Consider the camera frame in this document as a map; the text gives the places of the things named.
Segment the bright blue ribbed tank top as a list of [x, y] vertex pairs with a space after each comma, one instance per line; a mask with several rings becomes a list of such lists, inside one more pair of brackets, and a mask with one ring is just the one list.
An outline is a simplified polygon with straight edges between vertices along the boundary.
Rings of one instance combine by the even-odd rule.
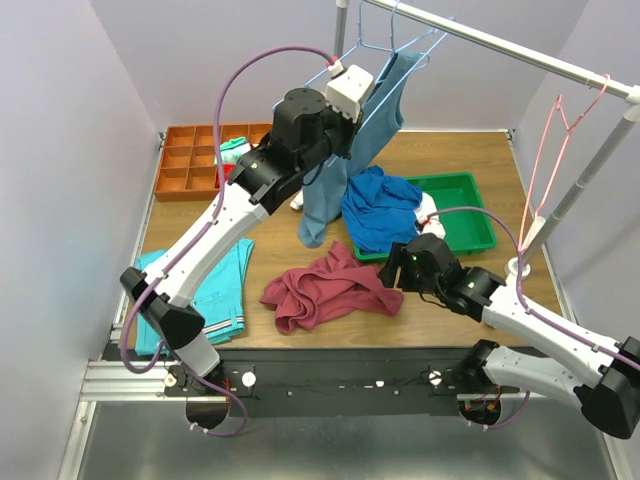
[[422, 190], [379, 166], [371, 166], [348, 180], [341, 214], [354, 245], [365, 253], [383, 254], [393, 243], [417, 236], [416, 210]]

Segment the light blue wire hanger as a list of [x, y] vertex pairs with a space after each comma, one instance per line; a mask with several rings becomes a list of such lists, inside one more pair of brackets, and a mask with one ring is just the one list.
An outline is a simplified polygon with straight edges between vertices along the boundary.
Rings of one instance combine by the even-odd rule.
[[401, 112], [401, 100], [409, 77], [425, 68], [430, 62], [430, 54], [444, 41], [447, 33], [434, 27], [405, 43], [396, 41], [396, 18], [399, 16], [400, 1], [393, 1], [390, 15], [389, 46], [382, 47], [363, 41], [362, 5], [358, 12], [358, 41], [365, 49], [377, 50], [388, 54], [381, 68], [372, 94], [364, 105], [363, 128], [393, 136], [404, 125]]

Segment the maroon tank top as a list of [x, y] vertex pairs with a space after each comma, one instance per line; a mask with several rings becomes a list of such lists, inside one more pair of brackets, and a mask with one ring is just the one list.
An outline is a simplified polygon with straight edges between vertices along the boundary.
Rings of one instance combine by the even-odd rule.
[[404, 294], [385, 287], [378, 272], [335, 241], [325, 256], [271, 280], [260, 303], [274, 310], [274, 324], [282, 334], [312, 330], [355, 310], [394, 317]]

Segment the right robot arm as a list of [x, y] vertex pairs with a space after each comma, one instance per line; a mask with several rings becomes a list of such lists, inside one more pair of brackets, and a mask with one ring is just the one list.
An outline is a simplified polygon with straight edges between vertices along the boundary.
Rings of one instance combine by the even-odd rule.
[[538, 350], [520, 353], [478, 341], [459, 364], [442, 374], [459, 393], [514, 387], [577, 407], [600, 431], [630, 438], [639, 423], [639, 342], [618, 342], [519, 297], [514, 276], [464, 267], [433, 234], [393, 245], [378, 274], [382, 284], [437, 298], [448, 310], [508, 330]]

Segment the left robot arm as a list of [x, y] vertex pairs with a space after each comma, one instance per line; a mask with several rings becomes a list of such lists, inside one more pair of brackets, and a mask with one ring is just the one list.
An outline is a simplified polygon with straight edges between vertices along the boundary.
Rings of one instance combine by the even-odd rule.
[[204, 319], [191, 305], [196, 290], [246, 233], [301, 189], [308, 172], [333, 155], [349, 156], [365, 101], [352, 87], [287, 92], [274, 110], [270, 132], [240, 157], [189, 230], [147, 268], [129, 267], [121, 275], [133, 303], [129, 318], [142, 316], [152, 326], [197, 393], [214, 393], [222, 372]]

